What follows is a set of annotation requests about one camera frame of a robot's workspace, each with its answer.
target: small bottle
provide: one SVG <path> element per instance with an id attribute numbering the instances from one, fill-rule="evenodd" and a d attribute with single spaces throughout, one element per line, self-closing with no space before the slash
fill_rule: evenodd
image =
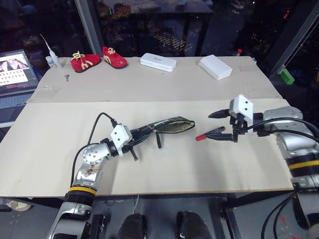
<path id="1" fill-rule="evenodd" d="M 240 56 L 240 54 L 243 52 L 242 49 L 237 49 L 237 53 L 236 53 L 236 56 Z"/>
<path id="2" fill-rule="evenodd" d="M 48 63 L 48 65 L 49 65 L 50 68 L 51 68 L 52 66 L 54 66 L 54 61 L 53 61 L 53 59 L 52 59 L 51 56 L 46 56 L 45 59 L 46 59 L 46 61 L 47 61 L 47 63 Z"/>
<path id="3" fill-rule="evenodd" d="M 46 47 L 47 47 L 48 50 L 49 50 L 49 54 L 50 54 L 50 56 L 51 56 L 52 61 L 54 62 L 54 64 L 56 65 L 56 67 L 57 67 L 59 70 L 61 70 L 61 69 L 62 69 L 62 66 L 61 66 L 61 64 L 60 64 L 60 62 L 59 62 L 58 57 L 55 55 L 54 51 L 51 50 L 51 48 L 49 47 L 49 45 L 48 45 L 48 43 L 46 42 L 46 40 L 44 39 L 44 37 L 43 37 L 41 34 L 40 34 L 40 36 L 43 38 L 43 40 L 44 40 L 44 42 L 45 42 L 45 44 L 46 44 Z"/>

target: cardboard sheet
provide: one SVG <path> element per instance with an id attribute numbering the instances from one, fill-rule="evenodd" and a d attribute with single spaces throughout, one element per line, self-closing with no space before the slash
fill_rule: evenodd
<path id="1" fill-rule="evenodd" d="M 198 65 L 201 57 L 174 59 L 173 72 L 143 66 L 132 57 L 121 70 L 102 61 L 79 74 L 70 58 L 60 58 L 62 70 L 48 70 L 28 103 L 215 101 L 239 94 L 249 99 L 282 98 L 251 57 L 219 57 L 233 68 L 231 76 L 220 81 Z"/>
<path id="2" fill-rule="evenodd" d="M 252 102 L 255 112 L 288 105 L 280 99 Z M 100 112 L 130 129 L 174 116 L 194 120 L 196 126 L 179 134 L 162 134 L 161 149 L 152 135 L 135 148 L 138 162 L 130 154 L 107 162 L 99 195 L 292 189 L 274 135 L 240 135 L 238 143 L 195 141 L 219 126 L 227 126 L 230 132 L 229 119 L 207 117 L 228 106 L 229 100 L 27 104 L 0 144 L 0 196 L 64 196 L 74 155 L 87 143 Z M 101 118 L 92 141 L 109 137 L 111 130 L 109 120 Z"/>

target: red sneaker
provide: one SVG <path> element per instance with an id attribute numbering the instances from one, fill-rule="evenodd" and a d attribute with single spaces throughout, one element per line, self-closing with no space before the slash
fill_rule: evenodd
<path id="1" fill-rule="evenodd" d="M 120 69 L 127 66 L 128 62 L 125 60 L 125 58 L 116 53 L 113 48 L 104 46 L 102 51 L 104 60 L 112 67 Z"/>
<path id="2" fill-rule="evenodd" d="M 75 72 L 81 73 L 96 66 L 101 61 L 101 57 L 97 54 L 80 54 L 80 52 L 74 53 L 71 59 L 71 65 Z"/>

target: laptop screen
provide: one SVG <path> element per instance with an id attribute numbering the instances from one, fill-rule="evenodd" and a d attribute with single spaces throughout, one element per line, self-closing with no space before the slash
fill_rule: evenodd
<path id="1" fill-rule="evenodd" d="M 0 53 L 0 96 L 35 89 L 38 79 L 23 50 Z"/>

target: black cable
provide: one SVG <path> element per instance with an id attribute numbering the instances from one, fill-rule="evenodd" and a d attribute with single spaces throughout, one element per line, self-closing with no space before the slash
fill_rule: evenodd
<path id="1" fill-rule="evenodd" d="M 73 165 L 72 165 L 72 174 L 71 174 L 71 185 L 70 185 L 70 187 L 72 187 L 72 183 L 73 183 L 73 179 L 74 179 L 74 171 L 75 171 L 76 159 L 78 158 L 80 152 L 81 152 L 84 148 L 86 148 L 87 146 L 93 145 L 93 144 L 97 144 L 97 143 L 89 143 L 89 144 L 87 144 L 87 145 L 81 147 L 81 148 L 79 149 L 79 151 L 76 153 L 76 155 L 75 155 L 75 157 L 74 157 L 74 160 L 73 160 Z"/>
<path id="2" fill-rule="evenodd" d="M 299 132 L 299 131 L 295 131 L 295 130 L 290 130 L 290 129 L 275 129 L 275 130 L 270 131 L 269 133 L 278 133 L 278 132 L 294 133 L 294 134 L 298 134 L 298 135 L 310 138 L 310 139 L 312 139 L 312 140 L 314 140 L 316 142 L 319 142 L 319 139 L 316 138 L 316 137 L 313 137 L 312 135 L 309 135 L 309 134 L 306 134 L 306 133 L 302 133 L 302 132 Z"/>
<path id="3" fill-rule="evenodd" d="M 265 239 L 265 231 L 266 231 L 266 226 L 267 223 L 269 221 L 269 218 L 271 217 L 271 215 L 274 213 L 275 210 L 277 210 L 282 204 L 285 204 L 293 195 L 295 195 L 296 192 L 294 192 L 293 194 L 291 194 L 288 198 L 286 198 L 285 200 L 283 200 L 280 204 L 278 204 L 266 217 L 262 230 L 261 230 L 261 239 Z"/>
<path id="4" fill-rule="evenodd" d="M 277 221 L 278 221 L 278 217 L 281 213 L 281 211 L 284 209 L 284 207 L 287 205 L 289 200 L 287 200 L 280 208 L 279 211 L 277 212 L 276 216 L 275 216 L 275 220 L 274 220 L 274 224 L 273 224 L 273 232 L 274 232 L 274 237 L 275 239 L 278 239 L 278 235 L 277 235 Z"/>
<path id="5" fill-rule="evenodd" d="M 291 121 L 297 121 L 297 122 L 304 123 L 305 125 L 307 125 L 309 128 L 311 128 L 315 132 L 315 135 L 317 137 L 319 137 L 319 129 L 314 124 L 309 123 L 308 121 L 305 121 L 303 119 L 290 118 L 290 117 L 268 119 L 268 120 L 262 121 L 260 123 L 253 124 L 252 126 L 244 128 L 243 130 L 249 130 L 249 129 L 252 129 L 252 128 L 256 128 L 256 127 L 262 126 L 262 125 L 264 125 L 266 123 L 270 123 L 270 122 L 274 122 L 274 121 L 283 121 L 283 120 L 291 120 Z"/>
<path id="6" fill-rule="evenodd" d="M 92 136 L 93 136 L 93 133 L 94 133 L 94 130 L 95 130 L 95 127 L 96 127 L 96 124 L 98 123 L 99 119 L 101 116 L 106 116 L 107 118 L 109 118 L 111 120 L 111 123 L 112 123 L 112 126 L 113 128 L 115 128 L 115 126 L 118 124 L 115 119 L 113 119 L 112 117 L 110 117 L 107 113 L 99 113 L 99 115 L 96 117 L 96 120 L 94 122 L 94 125 L 93 125 L 93 128 L 91 130 L 91 134 L 90 134 L 90 137 L 89 137 L 89 140 L 88 140 L 88 144 L 91 142 L 91 139 L 92 139 Z"/>

